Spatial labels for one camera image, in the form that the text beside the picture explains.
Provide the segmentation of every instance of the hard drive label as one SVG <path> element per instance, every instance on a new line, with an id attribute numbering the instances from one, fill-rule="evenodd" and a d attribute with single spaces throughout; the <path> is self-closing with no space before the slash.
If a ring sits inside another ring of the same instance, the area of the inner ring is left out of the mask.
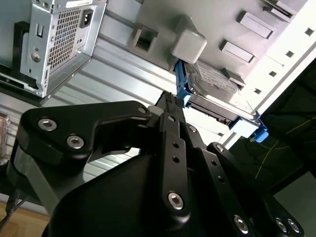
<path id="1" fill-rule="evenodd" d="M 203 81 L 233 94 L 238 92 L 238 87 L 227 79 L 227 77 L 225 77 L 220 71 L 200 61 L 197 62 L 197 67 Z"/>

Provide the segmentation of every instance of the power supply vent grille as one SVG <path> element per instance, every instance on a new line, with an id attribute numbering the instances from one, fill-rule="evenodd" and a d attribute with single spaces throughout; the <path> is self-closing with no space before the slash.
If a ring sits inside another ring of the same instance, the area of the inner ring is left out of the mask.
<path id="1" fill-rule="evenodd" d="M 80 12 L 80 8 L 75 8 L 59 13 L 54 46 L 50 49 L 48 56 L 48 65 L 51 65 L 51 71 L 61 66 L 71 57 Z"/>

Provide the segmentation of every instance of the black metal bracket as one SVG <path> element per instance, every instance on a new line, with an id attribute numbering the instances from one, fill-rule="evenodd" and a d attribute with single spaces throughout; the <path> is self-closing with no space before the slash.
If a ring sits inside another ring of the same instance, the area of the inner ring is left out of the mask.
<path id="1" fill-rule="evenodd" d="M 164 113 L 128 101 L 22 115 L 10 165 L 52 215 L 49 237 L 304 236 L 229 151 L 206 147 L 170 93 L 157 106 Z M 81 183 L 87 162 L 131 147 L 140 155 Z"/>

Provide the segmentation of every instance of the white plastic tab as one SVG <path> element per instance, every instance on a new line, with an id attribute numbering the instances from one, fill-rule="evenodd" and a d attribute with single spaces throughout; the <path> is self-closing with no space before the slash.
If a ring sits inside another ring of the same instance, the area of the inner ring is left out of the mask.
<path id="1" fill-rule="evenodd" d="M 238 61 L 250 64 L 252 60 L 255 58 L 254 55 L 247 52 L 246 50 L 239 48 L 238 46 L 228 42 L 225 40 L 222 45 L 220 46 L 220 49 L 223 53 L 237 59 Z"/>
<path id="2" fill-rule="evenodd" d="M 265 39 L 269 39 L 276 31 L 275 28 L 250 14 L 249 12 L 243 12 L 241 19 L 238 19 L 237 21 Z"/>

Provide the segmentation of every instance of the wooden surface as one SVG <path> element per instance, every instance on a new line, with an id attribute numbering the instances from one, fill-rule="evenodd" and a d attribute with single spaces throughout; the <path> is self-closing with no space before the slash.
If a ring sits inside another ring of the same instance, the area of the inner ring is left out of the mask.
<path id="1" fill-rule="evenodd" d="M 0 202 L 0 219 L 5 217 L 5 204 Z M 19 208 L 11 216 L 0 237 L 40 237 L 49 217 Z"/>

